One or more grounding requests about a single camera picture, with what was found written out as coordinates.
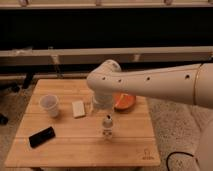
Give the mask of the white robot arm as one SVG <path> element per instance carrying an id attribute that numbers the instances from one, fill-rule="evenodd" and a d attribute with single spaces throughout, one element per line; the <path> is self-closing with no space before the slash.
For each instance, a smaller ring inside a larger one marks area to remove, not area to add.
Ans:
<path id="1" fill-rule="evenodd" d="M 99 108 L 111 103 L 112 94 L 118 92 L 213 110 L 213 63 L 123 72 L 118 62 L 106 60 L 86 80 Z"/>

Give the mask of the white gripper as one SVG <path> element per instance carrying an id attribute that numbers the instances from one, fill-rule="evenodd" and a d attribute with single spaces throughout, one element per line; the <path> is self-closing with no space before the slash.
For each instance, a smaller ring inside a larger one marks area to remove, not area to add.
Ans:
<path id="1" fill-rule="evenodd" d="M 111 109 L 113 107 L 113 97 L 111 95 L 94 94 L 92 102 L 88 103 L 88 114 L 94 113 L 94 107 L 97 109 Z"/>

